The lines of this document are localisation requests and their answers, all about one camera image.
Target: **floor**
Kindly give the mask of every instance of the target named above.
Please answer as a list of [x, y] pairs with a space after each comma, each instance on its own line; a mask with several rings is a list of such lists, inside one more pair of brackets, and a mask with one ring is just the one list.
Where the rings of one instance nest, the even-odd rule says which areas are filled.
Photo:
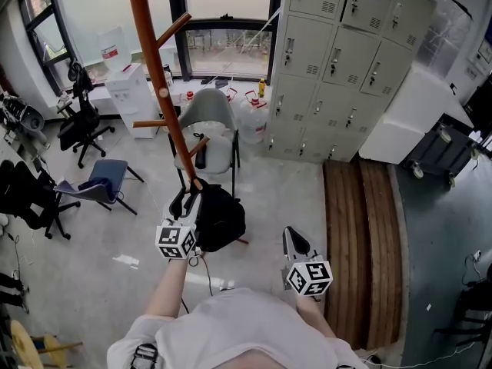
[[[466, 337], [435, 334], [434, 329], [456, 325], [453, 312], [464, 288], [464, 259], [481, 250], [477, 269], [485, 275], [492, 262], [492, 161], [480, 156], [457, 176], [456, 187], [430, 175], [417, 180], [397, 167], [410, 253], [410, 303], [402, 365], [432, 361], [455, 352]], [[477, 280], [468, 266], [465, 282]], [[429, 364], [429, 369], [476, 368], [484, 346]]]
[[[112, 121], [114, 134], [99, 141], [106, 158], [127, 160], [147, 184], [128, 176], [122, 187], [125, 201], [138, 211], [134, 216], [119, 204], [111, 212], [85, 201], [62, 215], [66, 241], [54, 229], [50, 241], [44, 230], [32, 231], [22, 219], [11, 218], [9, 230], [20, 236], [18, 254], [22, 279], [31, 288], [29, 315], [9, 307], [33, 335], [57, 334], [64, 342], [83, 341], [71, 354], [79, 369], [106, 367], [108, 347], [123, 337], [132, 321], [144, 312], [166, 262], [154, 246], [155, 228], [162, 208], [179, 189], [167, 135], [159, 131], [153, 140], [135, 140], [121, 121]], [[85, 181], [100, 154], [91, 149], [85, 168], [77, 167], [78, 155], [61, 152], [51, 125], [47, 136], [52, 146], [44, 153], [53, 178], [73, 184]], [[237, 196], [246, 211], [249, 245], [233, 243], [207, 254], [213, 291], [219, 287], [246, 286], [270, 292], [288, 301], [283, 293], [280, 269], [284, 266], [281, 232], [287, 225], [303, 231], [323, 252], [326, 222], [321, 166], [263, 158], [258, 148], [241, 144], [241, 169]], [[231, 188], [229, 173], [208, 178]], [[14, 244], [0, 239], [0, 271], [17, 267]], [[190, 308], [205, 299], [208, 279], [204, 265], [189, 268], [184, 301]]]

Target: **wooden platform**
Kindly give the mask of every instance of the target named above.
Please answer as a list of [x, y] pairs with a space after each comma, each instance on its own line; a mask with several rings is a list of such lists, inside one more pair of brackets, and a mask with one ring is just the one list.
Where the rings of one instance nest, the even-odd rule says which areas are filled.
[[398, 339], [401, 250], [387, 167], [375, 161], [324, 163], [328, 259], [334, 281], [325, 317], [353, 349]]

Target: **dark green floor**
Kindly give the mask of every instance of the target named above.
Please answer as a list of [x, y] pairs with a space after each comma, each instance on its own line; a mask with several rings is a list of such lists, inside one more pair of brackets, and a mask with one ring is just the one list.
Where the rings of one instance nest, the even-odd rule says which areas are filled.
[[[472, 161], [458, 175], [452, 189], [442, 178], [426, 175], [417, 180], [397, 167], [411, 264], [402, 365], [452, 354], [454, 344], [466, 338], [435, 334], [434, 329], [456, 325], [453, 312], [463, 289], [465, 256], [482, 251], [477, 266], [482, 275], [492, 263], [492, 162], [480, 156], [478, 168], [472, 171], [475, 164]], [[473, 269], [467, 272], [466, 280], [475, 278]], [[462, 354], [426, 367], [476, 368], [483, 348], [475, 344]]]

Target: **window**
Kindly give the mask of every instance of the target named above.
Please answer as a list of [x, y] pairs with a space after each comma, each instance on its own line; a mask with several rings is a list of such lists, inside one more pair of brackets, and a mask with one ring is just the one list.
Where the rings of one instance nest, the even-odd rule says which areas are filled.
[[[185, 81], [225, 76], [271, 76], [277, 20], [266, 26], [280, 0], [148, 0], [156, 36], [189, 11], [193, 19], [160, 49], [163, 64]], [[98, 34], [119, 25], [132, 62], [145, 66], [129, 0], [20, 0], [26, 31], [55, 93], [70, 89], [70, 61], [77, 58], [96, 85], [111, 74]]]

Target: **blue chair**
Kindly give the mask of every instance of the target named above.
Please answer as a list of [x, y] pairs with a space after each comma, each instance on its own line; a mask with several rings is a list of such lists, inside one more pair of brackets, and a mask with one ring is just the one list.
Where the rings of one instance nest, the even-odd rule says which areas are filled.
[[144, 180], [133, 171], [126, 161], [123, 160], [97, 160], [94, 168], [92, 169], [89, 181], [95, 178], [107, 178], [111, 182], [111, 193], [103, 184], [95, 184], [90, 188], [84, 190], [75, 190], [70, 183], [62, 181], [55, 187], [55, 191], [63, 194], [70, 195], [72, 197], [81, 198], [89, 201], [96, 201], [102, 207], [108, 209], [111, 208], [106, 204], [114, 204], [116, 201], [127, 208], [131, 213], [137, 215], [137, 212], [130, 208], [126, 203], [118, 198], [118, 193], [121, 190], [123, 179], [125, 178], [125, 172], [129, 170], [139, 181]]

